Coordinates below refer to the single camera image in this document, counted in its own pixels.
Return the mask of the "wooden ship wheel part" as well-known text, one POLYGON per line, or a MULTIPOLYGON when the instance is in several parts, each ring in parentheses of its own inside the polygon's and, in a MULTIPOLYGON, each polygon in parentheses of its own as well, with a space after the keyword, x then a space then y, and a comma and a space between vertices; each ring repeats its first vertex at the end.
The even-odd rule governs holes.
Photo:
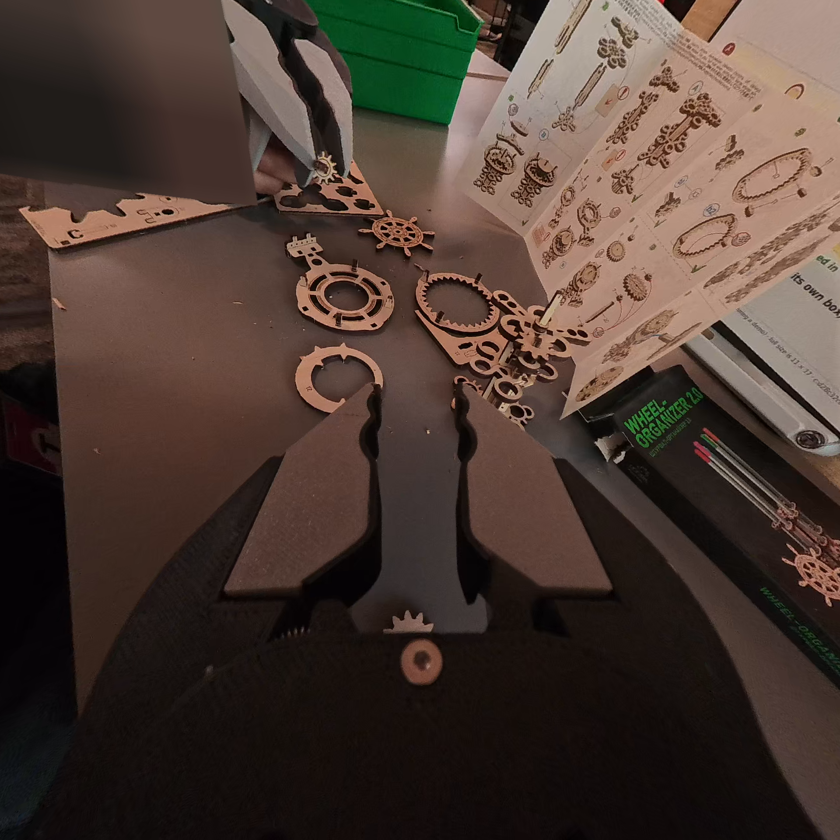
POLYGON ((423 230, 417 217, 402 218, 386 211, 384 216, 376 218, 369 227, 359 228, 358 235, 373 238, 376 251, 392 249, 405 259, 410 259, 416 249, 433 253, 432 240, 436 234, 431 230, 423 230))

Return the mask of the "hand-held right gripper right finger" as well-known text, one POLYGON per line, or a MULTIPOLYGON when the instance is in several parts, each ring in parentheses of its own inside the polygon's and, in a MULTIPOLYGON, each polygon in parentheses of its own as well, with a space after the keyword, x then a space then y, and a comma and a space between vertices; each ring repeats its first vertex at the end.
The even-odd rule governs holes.
POLYGON ((554 457, 473 388, 455 387, 458 581, 467 603, 604 599, 613 585, 554 457))

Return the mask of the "wooden flower-plate assembly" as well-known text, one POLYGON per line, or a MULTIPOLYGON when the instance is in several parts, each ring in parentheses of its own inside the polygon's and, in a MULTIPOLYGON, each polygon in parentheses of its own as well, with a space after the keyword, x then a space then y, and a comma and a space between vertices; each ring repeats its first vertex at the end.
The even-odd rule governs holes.
POLYGON ((574 348, 585 347, 593 336, 582 328, 555 329, 548 324, 546 309, 520 306, 504 290, 493 293, 500 310, 496 326, 471 340, 469 369, 486 381, 465 375, 454 378, 454 386, 471 388, 502 415, 524 428, 534 418, 533 409, 522 402, 527 388, 557 380, 553 360, 571 357, 574 348))

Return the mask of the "wooden parts sheet with cutouts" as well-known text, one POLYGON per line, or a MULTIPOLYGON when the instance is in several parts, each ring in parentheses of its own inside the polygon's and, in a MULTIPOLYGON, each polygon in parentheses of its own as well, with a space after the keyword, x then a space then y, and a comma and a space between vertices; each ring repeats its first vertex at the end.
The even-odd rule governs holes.
POLYGON ((305 187, 285 184, 273 195, 276 209, 281 213, 337 214, 340 216, 381 216, 378 203, 370 185, 364 179, 355 161, 346 176, 337 175, 330 182, 312 181, 305 187))

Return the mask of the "person's left hand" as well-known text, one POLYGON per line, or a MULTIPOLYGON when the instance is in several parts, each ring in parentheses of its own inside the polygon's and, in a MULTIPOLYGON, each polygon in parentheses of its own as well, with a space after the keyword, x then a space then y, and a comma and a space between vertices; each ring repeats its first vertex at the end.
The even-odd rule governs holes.
POLYGON ((288 184, 298 182, 297 158, 278 140, 271 136, 254 172, 255 191, 258 195, 275 195, 288 184))

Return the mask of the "wooden strip sheet offcut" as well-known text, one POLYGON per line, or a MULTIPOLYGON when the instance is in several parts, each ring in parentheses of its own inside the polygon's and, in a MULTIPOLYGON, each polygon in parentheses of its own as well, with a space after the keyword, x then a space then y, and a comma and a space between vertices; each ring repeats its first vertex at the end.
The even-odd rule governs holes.
POLYGON ((95 209, 75 221, 67 208, 18 209, 24 220, 52 250, 102 242, 243 208, 240 204, 207 204, 192 198, 139 193, 118 201, 113 211, 95 209))

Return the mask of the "folded paper instruction sheet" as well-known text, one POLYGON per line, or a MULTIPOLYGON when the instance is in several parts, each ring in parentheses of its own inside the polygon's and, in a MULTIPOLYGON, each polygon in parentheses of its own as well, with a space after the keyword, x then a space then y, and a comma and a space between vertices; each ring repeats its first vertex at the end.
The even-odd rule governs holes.
POLYGON ((548 2, 467 153, 571 346, 566 417, 838 239, 833 85, 770 52, 770 13, 699 39, 660 2, 548 2))

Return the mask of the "wooden round frame part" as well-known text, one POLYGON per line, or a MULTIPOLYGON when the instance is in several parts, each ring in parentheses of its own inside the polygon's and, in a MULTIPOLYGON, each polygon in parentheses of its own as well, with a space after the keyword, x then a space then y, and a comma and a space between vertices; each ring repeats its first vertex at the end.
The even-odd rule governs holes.
POLYGON ((304 259, 308 270, 296 285, 297 308, 301 315, 333 331, 375 332, 390 320, 395 307, 389 282, 359 266, 334 264, 322 257, 322 247, 313 234, 294 236, 286 245, 291 259, 304 259), (332 288, 349 284, 364 295, 363 304, 347 308, 333 302, 332 288))

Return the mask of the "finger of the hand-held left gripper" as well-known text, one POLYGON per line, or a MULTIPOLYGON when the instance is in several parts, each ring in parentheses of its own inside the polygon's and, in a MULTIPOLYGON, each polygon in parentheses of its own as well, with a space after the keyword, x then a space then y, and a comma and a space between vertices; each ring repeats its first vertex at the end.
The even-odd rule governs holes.
POLYGON ((225 4, 225 23, 253 171, 274 136, 295 158, 295 183, 308 186, 318 156, 311 114, 280 63, 279 47, 265 24, 240 3, 225 4))
POLYGON ((353 160, 353 91, 340 52, 324 33, 291 38, 282 66, 308 105, 317 155, 330 154, 339 175, 347 175, 353 160))

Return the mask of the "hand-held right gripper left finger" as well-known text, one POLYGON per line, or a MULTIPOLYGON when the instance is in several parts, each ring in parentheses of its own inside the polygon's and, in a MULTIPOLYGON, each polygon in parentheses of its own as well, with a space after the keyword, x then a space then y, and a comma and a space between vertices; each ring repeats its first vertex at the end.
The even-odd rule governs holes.
POLYGON ((361 388, 283 455, 224 585, 233 599, 352 606, 381 567, 382 387, 361 388))

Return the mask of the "black product box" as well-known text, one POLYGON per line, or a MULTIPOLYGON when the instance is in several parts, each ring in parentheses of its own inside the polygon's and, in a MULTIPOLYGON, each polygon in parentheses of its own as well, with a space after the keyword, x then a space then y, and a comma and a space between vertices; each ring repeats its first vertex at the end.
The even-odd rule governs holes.
POLYGON ((680 365, 580 409, 611 460, 839 684, 839 509, 680 365))

